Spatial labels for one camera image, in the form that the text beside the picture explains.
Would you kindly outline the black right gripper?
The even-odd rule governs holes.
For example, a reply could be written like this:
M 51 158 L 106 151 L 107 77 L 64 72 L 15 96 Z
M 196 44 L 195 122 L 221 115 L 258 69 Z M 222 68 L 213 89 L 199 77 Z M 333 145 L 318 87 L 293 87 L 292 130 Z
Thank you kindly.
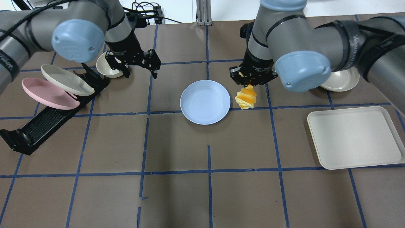
M 278 77 L 269 49 L 257 41 L 253 25 L 253 22 L 245 23 L 240 28 L 239 36 L 246 40 L 246 51 L 242 63 L 229 69 L 230 78 L 240 86 L 264 85 Z

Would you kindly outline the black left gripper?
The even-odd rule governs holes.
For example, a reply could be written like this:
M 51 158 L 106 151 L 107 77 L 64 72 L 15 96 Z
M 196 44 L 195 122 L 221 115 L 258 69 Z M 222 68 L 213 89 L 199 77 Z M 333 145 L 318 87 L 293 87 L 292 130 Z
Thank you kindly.
M 105 41 L 109 50 L 104 59 L 112 70 L 122 72 L 128 79 L 130 71 L 127 66 L 140 66 L 151 71 L 153 79 L 157 79 L 161 60 L 154 49 L 144 51 L 141 48 L 126 14 L 107 30 Z

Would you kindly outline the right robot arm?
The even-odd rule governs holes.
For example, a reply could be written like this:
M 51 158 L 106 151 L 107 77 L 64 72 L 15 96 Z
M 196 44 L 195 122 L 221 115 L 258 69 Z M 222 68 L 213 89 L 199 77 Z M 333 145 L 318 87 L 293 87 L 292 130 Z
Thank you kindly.
M 290 92 L 319 87 L 332 72 L 355 67 L 366 82 L 404 114 L 404 16 L 333 21 L 312 28 L 305 0 L 262 0 L 254 22 L 241 27 L 247 40 L 242 63 L 229 69 L 240 86 L 279 77 Z

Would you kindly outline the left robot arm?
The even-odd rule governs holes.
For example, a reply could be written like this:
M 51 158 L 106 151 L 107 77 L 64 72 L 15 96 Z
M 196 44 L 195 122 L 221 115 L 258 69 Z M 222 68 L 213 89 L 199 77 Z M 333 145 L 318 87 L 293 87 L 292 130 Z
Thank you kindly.
M 143 17 L 118 0 L 60 0 L 34 10 L 2 10 L 1 92 L 36 52 L 55 51 L 66 60 L 89 63 L 104 44 L 121 62 L 110 61 L 112 69 L 129 77 L 124 66 L 140 66 L 156 79 L 161 60 L 154 49 L 140 47 L 130 13 Z

